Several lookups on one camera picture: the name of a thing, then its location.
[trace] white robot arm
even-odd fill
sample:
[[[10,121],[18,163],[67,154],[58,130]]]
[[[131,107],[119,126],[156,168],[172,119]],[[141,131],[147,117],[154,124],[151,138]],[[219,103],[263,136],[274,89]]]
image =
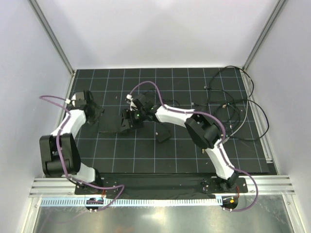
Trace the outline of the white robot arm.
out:
[[[74,139],[82,125],[86,122],[92,124],[97,121],[103,109],[93,101],[93,96],[89,91],[75,93],[70,100],[70,106],[71,110],[69,113],[66,113],[65,118],[57,129],[50,135],[42,136],[39,140],[43,172],[46,177],[60,177],[64,175],[56,147],[56,136],[61,130],[60,145],[68,174],[75,180],[102,186],[99,172],[81,163]],[[61,129],[61,126],[67,120],[68,122]]]
[[[127,96],[130,109],[122,112],[123,130],[141,127],[144,120],[160,123],[171,123],[188,130],[193,142],[204,149],[215,166],[217,177],[227,183],[228,187],[234,185],[238,178],[237,172],[223,148],[221,142],[221,130],[213,120],[204,115],[190,114],[194,109],[173,108],[168,105],[154,105],[148,101],[144,94],[132,98]]]

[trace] purple cable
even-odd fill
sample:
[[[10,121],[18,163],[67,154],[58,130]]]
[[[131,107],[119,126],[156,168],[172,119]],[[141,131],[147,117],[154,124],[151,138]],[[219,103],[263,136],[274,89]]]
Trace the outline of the purple cable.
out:
[[[39,97],[39,99],[44,100],[44,101],[47,101],[47,102],[49,102],[49,103],[51,103],[51,104],[54,104],[54,105],[56,105],[56,106],[58,106],[58,107],[64,109],[64,110],[66,111],[66,113],[68,113],[68,117],[67,117],[66,120],[63,122],[63,124],[60,126],[60,129],[59,129],[59,131],[57,132],[57,136],[56,136],[56,147],[57,147],[57,151],[58,151],[58,154],[59,154],[60,162],[61,162],[62,167],[63,167],[64,174],[65,174],[66,178],[67,178],[68,180],[70,180],[70,176],[68,175],[68,172],[67,172],[67,169],[66,169],[66,165],[65,165],[65,161],[64,161],[64,157],[63,157],[62,150],[61,150],[61,147],[60,147],[60,133],[61,133],[61,131],[63,130],[64,126],[67,124],[67,122],[70,120],[71,114],[70,114],[70,111],[69,111],[66,107],[64,107],[64,106],[62,106],[62,105],[60,105],[60,104],[58,104],[58,103],[55,103],[54,101],[51,101],[51,100],[49,100],[49,99],[46,99],[46,98],[54,98],[54,99],[59,99],[59,100],[66,100],[66,99],[61,98],[61,97],[57,97],[57,96],[40,96],[40,97]],[[110,205],[112,205],[112,204],[116,201],[116,199],[119,198],[119,196],[122,194],[122,192],[123,192],[123,190],[124,190],[124,185],[123,185],[123,184],[116,185],[116,186],[114,186],[114,187],[99,187],[99,186],[95,186],[95,185],[93,185],[93,184],[90,184],[90,183],[87,183],[87,182],[84,182],[84,181],[80,181],[80,180],[75,179],[75,178],[72,178],[72,179],[73,179],[74,181],[76,181],[76,182],[85,184],[85,185],[90,186],[90,187],[93,187],[93,188],[101,189],[101,190],[111,190],[111,189],[121,188],[120,192],[116,195],[116,197],[115,197],[108,205],[103,206],[103,207],[101,207],[101,208],[98,208],[98,211],[104,210],[104,209],[108,208]],[[67,223],[67,222],[69,222],[69,221],[75,219],[76,217],[78,217],[78,216],[80,216],[80,215],[81,215],[81,214],[79,214],[79,215],[75,216],[74,218],[72,218],[72,219],[70,219],[70,220],[68,220],[68,221],[66,221],[66,222],[63,222],[63,223]]]
[[[197,111],[189,111],[189,112],[187,112],[187,111],[182,111],[182,110],[176,110],[176,109],[167,108],[167,107],[164,105],[164,102],[163,102],[163,100],[162,100],[162,97],[161,97],[161,93],[160,93],[159,88],[158,88],[157,85],[156,85],[154,82],[152,82],[152,81],[144,81],[144,82],[141,82],[141,83],[137,84],[137,85],[133,88],[133,90],[131,90],[130,95],[133,93],[133,91],[135,91],[136,88],[138,88],[140,85],[143,85],[143,84],[146,84],[146,83],[150,83],[150,84],[152,84],[152,85],[155,87],[155,89],[156,89],[156,91],[157,91],[157,94],[159,95],[160,103],[161,103],[161,105],[162,105],[166,110],[171,111],[171,112],[174,112],[174,113],[202,114],[202,115],[205,115],[205,116],[207,116],[207,117],[213,119],[214,121],[217,122],[218,126],[220,127],[220,129],[221,129],[221,131],[222,131],[222,141],[225,140],[225,127],[224,127],[224,125],[221,123],[221,121],[220,121],[219,119],[217,119],[217,118],[214,117],[213,115],[208,114],[208,113],[205,113],[205,112],[197,112]],[[229,164],[229,162],[228,162],[228,161],[226,160],[226,158],[225,158],[225,155],[224,155],[222,149],[220,148],[221,142],[218,143],[217,147],[218,147],[218,149],[219,149],[219,151],[220,151],[220,153],[221,153],[221,155],[222,155],[222,158],[223,158],[223,160],[225,161],[226,165],[227,165],[229,168],[231,168],[232,170],[236,171],[236,172],[240,172],[240,173],[243,173],[243,174],[247,175],[247,176],[253,181],[254,186],[255,186],[255,189],[256,189],[256,195],[255,195],[254,201],[253,201],[249,206],[247,206],[247,207],[245,207],[245,208],[242,208],[242,209],[239,209],[239,210],[230,210],[230,209],[228,209],[228,208],[225,208],[225,209],[228,210],[228,211],[232,211],[232,212],[241,212],[241,211],[244,211],[244,210],[248,210],[248,209],[250,209],[250,208],[256,203],[256,201],[257,201],[258,192],[259,192],[259,191],[258,191],[258,186],[257,186],[256,181],[254,180],[254,178],[253,178],[249,173],[247,173],[246,171],[237,169],[237,168],[235,168],[235,167],[232,167],[232,166]]]

